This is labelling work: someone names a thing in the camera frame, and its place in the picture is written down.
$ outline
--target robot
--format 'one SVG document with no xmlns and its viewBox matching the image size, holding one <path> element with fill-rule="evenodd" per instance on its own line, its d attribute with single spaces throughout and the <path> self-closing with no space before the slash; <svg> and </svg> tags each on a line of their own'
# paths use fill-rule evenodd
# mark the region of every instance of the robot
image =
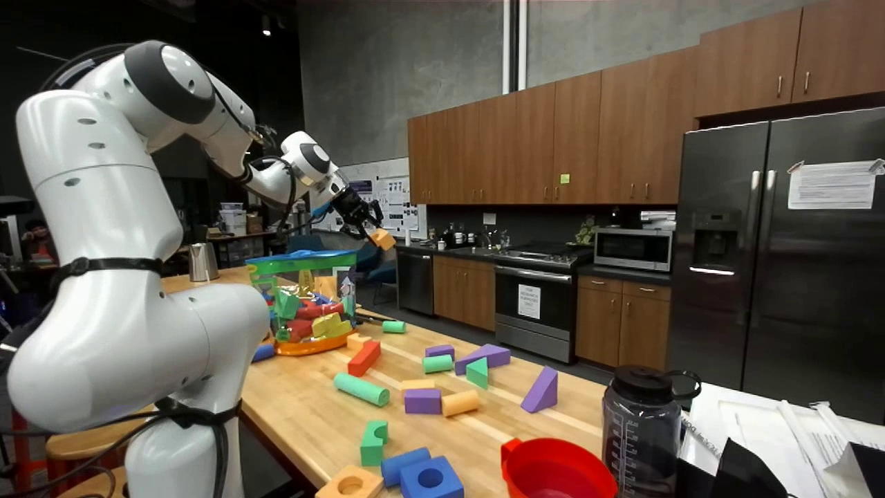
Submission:
<svg viewBox="0 0 885 498">
<path fill-rule="evenodd" d="M 306 133 L 287 136 L 265 169 L 249 166 L 249 147 L 265 142 L 252 108 L 180 47 L 129 45 L 99 63 L 72 63 L 63 78 L 67 89 L 39 90 L 16 111 L 24 171 L 63 279 L 16 346 L 12 400 L 30 424 L 72 431 L 162 399 L 180 418 L 155 418 L 133 436 L 129 494 L 238 498 L 231 415 L 267 303 L 249 285 L 162 295 L 157 269 L 180 249 L 182 227 L 153 151 L 190 136 L 256 196 L 291 208 L 316 190 L 346 233 L 389 249 L 382 213 Z"/>
</svg>

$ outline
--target cabinet handle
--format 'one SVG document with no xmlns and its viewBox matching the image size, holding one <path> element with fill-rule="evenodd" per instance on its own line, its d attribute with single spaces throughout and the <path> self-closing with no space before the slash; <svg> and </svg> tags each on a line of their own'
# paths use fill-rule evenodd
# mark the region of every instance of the cabinet handle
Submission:
<svg viewBox="0 0 885 498">
<path fill-rule="evenodd" d="M 778 75 L 778 89 L 775 89 L 775 90 L 778 90 L 778 100 L 779 100 L 779 95 L 782 95 L 782 75 Z"/>
</svg>

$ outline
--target refrigerator door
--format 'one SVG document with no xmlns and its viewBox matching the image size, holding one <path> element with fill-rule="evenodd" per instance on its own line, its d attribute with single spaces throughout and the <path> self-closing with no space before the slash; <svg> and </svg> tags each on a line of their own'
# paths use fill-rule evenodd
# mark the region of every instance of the refrigerator door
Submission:
<svg viewBox="0 0 885 498">
<path fill-rule="evenodd" d="M 885 108 L 771 125 L 746 346 L 750 391 L 833 399 L 881 420 L 885 176 L 870 173 L 869 211 L 789 204 L 797 166 L 873 166 L 876 158 L 885 158 Z"/>
<path fill-rule="evenodd" d="M 740 384 L 768 121 L 688 133 L 668 367 Z"/>
</svg>

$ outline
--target stainless steel refrigerator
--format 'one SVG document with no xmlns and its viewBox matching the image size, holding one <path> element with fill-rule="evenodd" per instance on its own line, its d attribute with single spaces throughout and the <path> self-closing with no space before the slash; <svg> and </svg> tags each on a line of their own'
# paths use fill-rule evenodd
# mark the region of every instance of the stainless steel refrigerator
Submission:
<svg viewBox="0 0 885 498">
<path fill-rule="evenodd" d="M 685 133 L 668 367 L 885 420 L 885 108 Z"/>
</svg>

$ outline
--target green block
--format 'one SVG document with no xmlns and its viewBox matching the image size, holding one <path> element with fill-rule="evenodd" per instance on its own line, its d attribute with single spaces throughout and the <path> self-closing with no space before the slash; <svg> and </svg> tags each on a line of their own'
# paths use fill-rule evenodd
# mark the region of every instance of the green block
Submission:
<svg viewBox="0 0 885 498">
<path fill-rule="evenodd" d="M 360 440 L 360 462 L 382 465 L 388 446 L 388 420 L 367 420 Z"/>
<path fill-rule="evenodd" d="M 334 386 L 374 406 L 389 403 L 389 391 L 384 384 L 374 384 L 360 375 L 334 374 Z"/>
<path fill-rule="evenodd" d="M 439 353 L 439 356 L 425 356 L 422 363 L 422 374 L 443 374 L 454 367 L 450 353 Z"/>
<path fill-rule="evenodd" d="M 406 331 L 406 320 L 384 320 L 382 331 L 384 335 L 403 335 Z"/>
<path fill-rule="evenodd" d="M 302 298 L 296 292 L 287 292 L 287 290 L 273 292 L 273 316 L 276 319 L 292 319 L 292 316 L 299 316 L 299 309 L 302 309 Z"/>
<path fill-rule="evenodd" d="M 476 363 L 467 363 L 467 378 L 487 391 L 489 386 L 489 359 L 480 356 Z"/>
</svg>

